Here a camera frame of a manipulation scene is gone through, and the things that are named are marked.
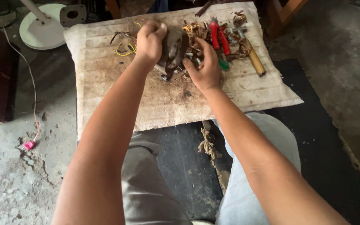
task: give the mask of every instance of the wire cutters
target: wire cutters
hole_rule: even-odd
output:
[[[230,55],[230,47],[229,47],[229,43],[227,41],[227,38],[226,38],[226,35],[224,34],[224,32],[222,31],[222,27],[219,26],[219,23],[217,22],[217,18],[216,17],[213,17],[212,18],[212,23],[209,24],[209,28],[211,29],[212,31],[212,35],[211,35],[211,38],[212,38],[212,45],[213,45],[213,48],[214,49],[219,49],[220,46],[219,46],[219,42],[217,40],[217,31],[219,30],[219,38],[220,38],[220,42],[222,43],[223,45],[223,52],[224,52],[224,55],[225,56],[228,56]]]

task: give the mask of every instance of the white cable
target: white cable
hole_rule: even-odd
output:
[[[36,92],[36,85],[34,83],[34,77],[33,77],[33,74],[31,73],[31,68],[30,68],[30,64],[27,62],[26,58],[17,50],[15,49],[12,44],[10,43],[9,41],[9,38],[8,38],[8,35],[6,33],[6,30],[5,30],[5,27],[3,26],[3,30],[4,30],[4,34],[5,34],[5,37],[8,41],[8,44],[13,48],[13,50],[15,50],[23,59],[24,61],[26,62],[27,66],[29,67],[29,71],[30,71],[30,76],[31,76],[31,80],[33,82],[33,87],[34,87],[34,111],[33,111],[33,114],[34,114],[34,120],[36,121],[36,126],[37,126],[37,134],[36,136],[34,137],[33,141],[36,141],[36,138],[38,136],[38,133],[39,133],[39,127],[38,127],[38,122],[37,122],[37,118],[36,118],[36,105],[37,105],[37,92]]]

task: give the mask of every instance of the hammer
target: hammer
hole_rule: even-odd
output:
[[[247,39],[247,37],[245,36],[244,32],[247,32],[247,27],[246,26],[241,26],[241,27],[237,27],[237,28],[233,28],[233,31],[237,32],[238,35],[240,36],[240,38],[245,38]],[[261,61],[259,60],[255,50],[253,49],[251,43],[248,41],[247,39],[247,44],[250,46],[250,53],[248,54],[248,57],[250,58],[251,60],[251,63],[253,64],[255,70],[256,70],[256,73],[259,75],[259,76],[263,76],[266,74],[266,70],[265,68],[263,67]]]

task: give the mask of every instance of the hand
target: hand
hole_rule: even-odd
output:
[[[213,47],[202,38],[195,38],[195,40],[197,46],[194,47],[201,47],[203,49],[203,62],[199,65],[198,71],[195,69],[194,64],[187,58],[183,59],[183,64],[194,84],[205,94],[209,89],[219,88],[219,80],[222,72],[220,71],[219,61],[217,60],[217,55]]]
[[[150,20],[144,24],[137,34],[137,53],[134,59],[151,65],[152,69],[162,55],[162,40],[166,33],[167,27],[164,23]]]

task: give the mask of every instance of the gray pants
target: gray pants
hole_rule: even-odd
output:
[[[301,171],[297,143],[291,131],[272,116],[256,112],[250,112],[247,116]],[[136,132],[130,141],[122,167],[126,224],[191,224],[157,165],[161,133],[160,129]],[[216,215],[216,224],[269,224],[227,140],[226,150],[234,160],[227,191]]]

